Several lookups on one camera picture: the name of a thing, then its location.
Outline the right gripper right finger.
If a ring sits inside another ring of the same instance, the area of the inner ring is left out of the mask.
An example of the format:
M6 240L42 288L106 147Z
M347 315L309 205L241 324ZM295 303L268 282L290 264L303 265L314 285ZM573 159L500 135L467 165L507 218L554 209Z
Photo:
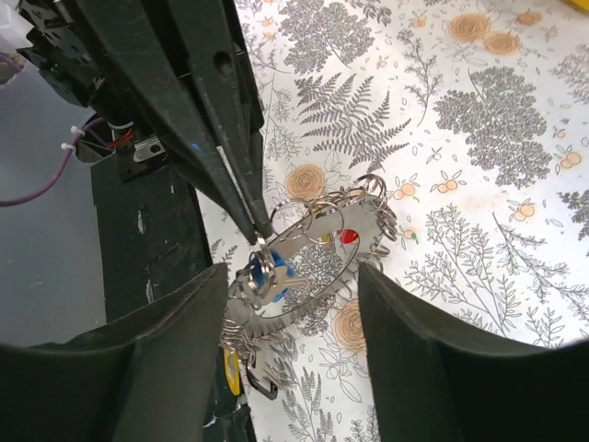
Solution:
M587 439L587 341L545 349L498 336L369 264L358 295L383 440Z

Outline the yellow key tag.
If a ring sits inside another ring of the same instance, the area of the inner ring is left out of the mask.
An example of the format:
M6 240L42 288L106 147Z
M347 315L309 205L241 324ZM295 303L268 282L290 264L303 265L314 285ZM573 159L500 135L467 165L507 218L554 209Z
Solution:
M224 370L228 388L238 397L241 395L240 358L237 352L224 348Z

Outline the red key tag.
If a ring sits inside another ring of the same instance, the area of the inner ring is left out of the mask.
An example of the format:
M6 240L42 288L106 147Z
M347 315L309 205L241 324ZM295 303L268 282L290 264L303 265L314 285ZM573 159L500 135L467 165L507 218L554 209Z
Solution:
M339 233L339 239L342 244L354 243L360 235L353 229L343 229Z

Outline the blue key tag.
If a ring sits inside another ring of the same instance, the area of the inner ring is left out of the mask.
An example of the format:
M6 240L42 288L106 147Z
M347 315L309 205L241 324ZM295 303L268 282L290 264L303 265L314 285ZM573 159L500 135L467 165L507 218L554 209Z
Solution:
M286 282L295 273L277 251L254 252L249 269L254 284L254 296L260 305L276 303L290 291Z

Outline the metal disc with keyrings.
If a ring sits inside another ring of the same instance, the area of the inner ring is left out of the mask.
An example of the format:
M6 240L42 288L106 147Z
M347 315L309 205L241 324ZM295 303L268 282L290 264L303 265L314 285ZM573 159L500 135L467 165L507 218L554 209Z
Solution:
M398 235L386 182L375 174L363 175L346 188L312 200L288 198L273 211L280 213L291 205L301 206L300 219L272 241L260 240L254 251L277 251L295 274L306 276L307 281L290 289L280 301L254 309L234 279L229 286L221 345L243 360L280 340L289 326L315 319L330 309L356 278L360 264L377 264L390 253L383 240L394 241ZM339 233L343 229L355 230L359 239L342 244Z

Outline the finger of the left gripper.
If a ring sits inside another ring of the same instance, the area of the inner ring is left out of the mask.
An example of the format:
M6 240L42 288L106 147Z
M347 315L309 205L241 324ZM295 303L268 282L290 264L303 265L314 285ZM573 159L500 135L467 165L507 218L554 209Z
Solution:
M194 145L217 192L212 198L244 237L267 238L272 227L261 190L264 117L235 3L176 1L174 20L212 129L210 141Z

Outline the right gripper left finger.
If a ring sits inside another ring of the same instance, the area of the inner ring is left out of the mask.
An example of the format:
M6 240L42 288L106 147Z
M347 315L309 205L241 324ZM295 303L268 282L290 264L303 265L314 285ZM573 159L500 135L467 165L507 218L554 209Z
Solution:
M199 441L227 299L216 264L67 343L1 348L5 441Z

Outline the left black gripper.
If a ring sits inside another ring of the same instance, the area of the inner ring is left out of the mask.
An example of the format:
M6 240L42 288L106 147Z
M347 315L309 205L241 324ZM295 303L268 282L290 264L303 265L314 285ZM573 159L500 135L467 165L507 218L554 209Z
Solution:
M32 29L25 32L30 46L17 51L61 98L94 111L89 121L98 127L76 134L79 160L113 156L120 178L132 180L165 166L168 154L179 174L214 200L194 151L212 139L212 129L191 80L175 2L78 1L83 41L63 2L18 1Z

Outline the silver key with blue tag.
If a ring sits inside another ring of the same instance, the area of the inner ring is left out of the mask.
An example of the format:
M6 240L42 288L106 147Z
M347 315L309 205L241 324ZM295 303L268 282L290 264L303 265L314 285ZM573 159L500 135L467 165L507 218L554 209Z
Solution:
M296 275L282 256L270 249L252 252L247 266L236 276L239 292L254 309L278 302L306 281L306 276Z

